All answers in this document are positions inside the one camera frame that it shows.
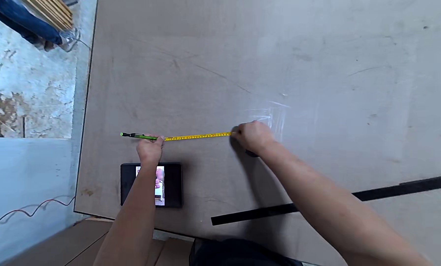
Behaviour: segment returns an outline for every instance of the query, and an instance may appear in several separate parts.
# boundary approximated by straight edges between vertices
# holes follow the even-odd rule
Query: left hand
[[[165,138],[163,136],[147,135],[158,137],[156,141],[141,139],[137,145],[137,153],[140,158],[140,162],[145,161],[156,161],[158,162],[161,158],[161,148],[163,148],[163,142]]]

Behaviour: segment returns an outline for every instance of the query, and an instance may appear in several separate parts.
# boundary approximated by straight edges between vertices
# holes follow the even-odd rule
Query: hand
[[[163,148],[163,142],[165,137],[147,135],[152,137],[158,137],[156,141],[141,139],[137,145],[138,157],[140,157],[140,162],[145,161],[160,161],[161,158],[161,148]]]
[[[270,128],[257,120],[238,125],[238,128],[232,131],[231,136],[238,140],[245,149],[256,154],[276,142]]]

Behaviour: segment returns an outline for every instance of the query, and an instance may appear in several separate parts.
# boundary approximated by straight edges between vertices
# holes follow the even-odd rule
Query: forearm
[[[153,237],[157,165],[143,162],[94,265],[145,265]]]
[[[424,261],[371,208],[299,160],[281,144],[275,142],[259,155],[285,187],[301,214],[344,258],[349,253],[356,253],[390,258],[402,265]]]

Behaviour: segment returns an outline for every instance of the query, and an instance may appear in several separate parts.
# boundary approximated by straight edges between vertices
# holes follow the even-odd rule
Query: green pencil
[[[137,133],[132,133],[132,134],[120,133],[120,135],[123,137],[139,138],[139,139],[146,139],[146,140],[152,140],[152,141],[155,141],[158,139],[157,137],[145,136],[143,134],[137,134]]]

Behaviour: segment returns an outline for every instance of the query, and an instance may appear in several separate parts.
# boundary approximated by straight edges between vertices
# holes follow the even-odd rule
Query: black tablet
[[[129,195],[140,163],[120,165],[120,205]],[[181,163],[160,162],[155,172],[155,205],[157,207],[181,208],[183,206],[183,173]]]

